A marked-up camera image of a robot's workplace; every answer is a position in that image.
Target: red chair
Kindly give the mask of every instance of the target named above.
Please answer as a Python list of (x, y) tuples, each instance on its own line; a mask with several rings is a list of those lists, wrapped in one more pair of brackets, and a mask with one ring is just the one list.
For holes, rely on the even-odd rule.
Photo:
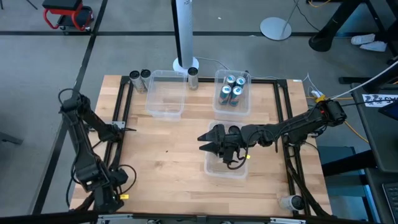
[[(90, 31), (90, 23), (94, 21), (93, 10), (88, 6), (83, 6), (82, 0), (45, 0), (43, 2), (43, 17), (46, 23), (53, 29), (66, 27), (76, 27), (80, 31)], [(61, 15), (57, 25), (47, 19), (47, 13)]]

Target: shoe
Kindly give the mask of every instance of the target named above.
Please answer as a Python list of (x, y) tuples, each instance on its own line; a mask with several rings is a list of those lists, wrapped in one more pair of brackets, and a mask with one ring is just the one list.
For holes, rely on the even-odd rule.
[(375, 36), (374, 34), (355, 36), (351, 38), (351, 43), (353, 45), (368, 44), (374, 41)]
[(387, 43), (384, 43), (383, 41), (375, 41), (369, 44), (363, 44), (359, 48), (376, 52), (385, 52), (387, 48)]

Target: yellow label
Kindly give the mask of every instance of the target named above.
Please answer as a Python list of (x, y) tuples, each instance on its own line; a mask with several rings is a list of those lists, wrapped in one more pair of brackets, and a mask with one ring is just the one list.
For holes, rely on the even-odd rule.
[(121, 200), (129, 199), (129, 195), (120, 195)]

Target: clear plastic bin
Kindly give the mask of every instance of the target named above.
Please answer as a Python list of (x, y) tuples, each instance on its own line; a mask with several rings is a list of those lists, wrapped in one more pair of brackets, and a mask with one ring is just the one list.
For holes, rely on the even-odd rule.
[[(229, 102), (226, 105), (221, 105), (218, 102), (220, 92), (224, 86), (224, 80), (228, 75), (233, 75), (235, 78), (244, 77), (246, 83), (243, 86), (243, 93), (239, 98), (237, 106), (231, 106)], [(245, 116), (251, 112), (251, 76), (247, 72), (218, 70), (215, 77), (215, 93), (213, 98), (213, 110), (215, 112), (215, 119), (222, 121), (241, 121)]]
[(181, 72), (156, 70), (150, 76), (146, 111), (155, 118), (179, 121), (184, 109), (187, 77)]
[[(239, 128), (244, 126), (242, 123), (228, 122), (228, 121), (212, 121), (209, 124), (209, 130), (213, 129), (217, 124), (223, 124), (225, 128), (225, 132), (228, 133), (229, 127), (235, 125)], [(234, 155), (234, 160), (239, 161), (236, 155)], [(214, 155), (211, 152), (205, 153), (205, 172), (206, 174), (213, 177), (226, 177), (233, 179), (245, 179), (248, 175), (248, 160), (243, 164), (243, 166), (237, 170), (230, 170), (223, 163), (223, 159)]]

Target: can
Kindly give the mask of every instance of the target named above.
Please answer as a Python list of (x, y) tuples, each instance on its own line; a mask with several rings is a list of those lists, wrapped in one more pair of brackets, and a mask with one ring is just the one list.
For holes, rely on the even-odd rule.
[(299, 195), (289, 195), (279, 199), (279, 206), (290, 211), (300, 211), (304, 209), (304, 201)]
[(229, 101), (231, 106), (237, 106), (239, 103), (239, 98), (242, 95), (242, 88), (239, 86), (236, 86), (232, 89), (232, 94), (231, 94), (231, 100)]
[(197, 68), (189, 68), (188, 69), (188, 86), (190, 90), (197, 90), (199, 86), (198, 80), (198, 69)]
[(225, 105), (228, 103), (228, 99), (229, 99), (231, 90), (232, 90), (232, 88), (229, 85), (225, 85), (221, 88), (220, 97), (218, 98), (218, 102), (221, 105)]
[(145, 88), (149, 89), (149, 82), (150, 82), (150, 71), (148, 69), (143, 69), (141, 71), (141, 79), (144, 82)]
[(144, 93), (146, 91), (146, 88), (144, 86), (144, 83), (141, 80), (141, 77), (139, 76), (138, 71), (132, 71), (130, 72), (130, 80), (134, 87), (136, 88), (138, 93)]
[(235, 86), (239, 86), (243, 89), (244, 84), (246, 83), (246, 79), (243, 77), (236, 78)]
[(235, 76), (228, 75), (227, 77), (225, 77), (224, 85), (229, 85), (231, 88), (234, 88), (234, 86), (235, 86)]

